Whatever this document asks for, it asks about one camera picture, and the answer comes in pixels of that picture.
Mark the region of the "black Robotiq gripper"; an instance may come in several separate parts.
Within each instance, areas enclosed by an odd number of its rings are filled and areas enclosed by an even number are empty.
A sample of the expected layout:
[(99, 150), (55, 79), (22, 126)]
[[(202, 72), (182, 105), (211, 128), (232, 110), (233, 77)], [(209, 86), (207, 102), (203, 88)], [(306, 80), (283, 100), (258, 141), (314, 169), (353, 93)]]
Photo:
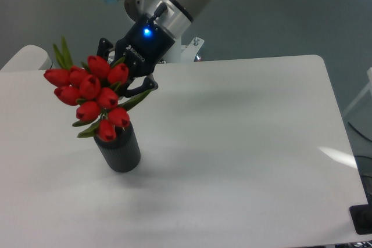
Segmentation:
[(108, 63), (125, 57), (124, 64), (129, 69), (128, 77), (131, 79), (119, 87), (118, 95), (132, 98), (145, 91), (158, 89), (152, 73), (174, 43), (171, 36), (144, 14), (116, 44), (101, 38), (96, 55)]

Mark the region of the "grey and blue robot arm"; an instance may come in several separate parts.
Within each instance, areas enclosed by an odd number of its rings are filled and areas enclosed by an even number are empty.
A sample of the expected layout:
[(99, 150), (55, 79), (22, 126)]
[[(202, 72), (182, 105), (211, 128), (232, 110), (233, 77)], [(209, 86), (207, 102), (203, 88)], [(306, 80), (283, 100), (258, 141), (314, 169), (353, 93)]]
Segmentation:
[[(105, 0), (113, 3), (118, 0)], [(180, 39), (211, 0), (124, 0), (126, 13), (134, 20), (127, 34), (115, 44), (100, 41), (97, 54), (107, 58), (114, 52), (113, 61), (124, 59), (129, 74), (119, 87), (119, 96), (130, 98), (147, 90), (156, 90), (153, 72), (161, 60), (175, 62), (180, 55), (169, 53), (181, 50)]]

